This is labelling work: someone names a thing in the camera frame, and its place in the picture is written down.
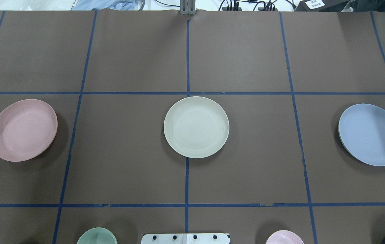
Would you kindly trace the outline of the pink plate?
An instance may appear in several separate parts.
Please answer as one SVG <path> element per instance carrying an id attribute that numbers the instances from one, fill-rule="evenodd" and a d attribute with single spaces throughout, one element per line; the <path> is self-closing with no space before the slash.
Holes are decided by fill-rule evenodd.
<path id="1" fill-rule="evenodd" d="M 23 162 L 42 154 L 58 130 L 55 110 L 39 99 L 24 99 L 0 113 L 0 158 Z"/>

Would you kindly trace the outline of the blue plate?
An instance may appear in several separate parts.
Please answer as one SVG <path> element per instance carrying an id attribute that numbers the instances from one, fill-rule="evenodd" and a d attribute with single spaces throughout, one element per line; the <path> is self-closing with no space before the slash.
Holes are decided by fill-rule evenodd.
<path id="1" fill-rule="evenodd" d="M 343 147 L 364 164 L 385 166 L 385 110 L 366 103 L 343 111 L 338 123 Z"/>

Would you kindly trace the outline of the cream plate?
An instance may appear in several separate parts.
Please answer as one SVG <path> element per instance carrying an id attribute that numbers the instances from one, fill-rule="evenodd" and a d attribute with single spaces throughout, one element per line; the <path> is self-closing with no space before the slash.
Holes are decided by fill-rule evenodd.
<path id="1" fill-rule="evenodd" d="M 174 151 L 191 159 L 202 159 L 217 153 L 225 145 L 230 123 L 217 102 L 203 96 L 191 96 L 180 99 L 168 110 L 163 132 Z"/>

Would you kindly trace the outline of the pink bowl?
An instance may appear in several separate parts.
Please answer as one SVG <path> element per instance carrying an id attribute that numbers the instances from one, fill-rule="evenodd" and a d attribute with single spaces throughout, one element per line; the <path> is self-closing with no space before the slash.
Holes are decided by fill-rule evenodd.
<path id="1" fill-rule="evenodd" d="M 266 244 L 304 244 L 303 240 L 294 232 L 279 230 L 272 233 Z"/>

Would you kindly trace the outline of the green bowl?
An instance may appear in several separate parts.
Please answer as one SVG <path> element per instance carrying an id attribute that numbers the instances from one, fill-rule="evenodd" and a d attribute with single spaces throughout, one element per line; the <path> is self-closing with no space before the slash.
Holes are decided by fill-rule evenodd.
<path id="1" fill-rule="evenodd" d="M 106 228 L 96 227 L 84 232 L 77 244 L 118 244 L 115 235 Z"/>

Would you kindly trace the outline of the light blue cloth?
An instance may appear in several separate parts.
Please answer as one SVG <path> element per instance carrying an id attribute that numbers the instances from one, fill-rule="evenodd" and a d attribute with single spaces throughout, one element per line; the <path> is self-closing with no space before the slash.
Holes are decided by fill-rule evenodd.
<path id="1" fill-rule="evenodd" d="M 141 11 L 144 0 L 75 0 L 72 11 L 95 11 L 113 9 L 117 11 Z"/>

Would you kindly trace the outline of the black box with label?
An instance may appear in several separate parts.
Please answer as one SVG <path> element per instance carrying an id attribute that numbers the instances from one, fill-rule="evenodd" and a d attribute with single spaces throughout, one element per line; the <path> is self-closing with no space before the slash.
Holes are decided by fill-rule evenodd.
<path id="1" fill-rule="evenodd" d="M 351 12 L 354 2 L 356 0 L 304 0 L 295 12 Z"/>

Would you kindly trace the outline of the aluminium frame post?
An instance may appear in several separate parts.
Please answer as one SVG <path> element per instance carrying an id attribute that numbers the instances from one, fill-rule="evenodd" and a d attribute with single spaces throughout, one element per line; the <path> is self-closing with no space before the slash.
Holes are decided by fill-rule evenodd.
<path id="1" fill-rule="evenodd" d="M 195 0 L 180 0 L 180 15 L 192 16 L 196 15 L 196 1 Z"/>

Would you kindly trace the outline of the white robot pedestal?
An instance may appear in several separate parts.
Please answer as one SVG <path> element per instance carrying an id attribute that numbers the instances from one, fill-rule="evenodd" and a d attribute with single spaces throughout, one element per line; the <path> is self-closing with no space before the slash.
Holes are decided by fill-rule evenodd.
<path id="1" fill-rule="evenodd" d="M 142 244 L 230 244 L 228 233 L 154 233 L 145 234 Z"/>

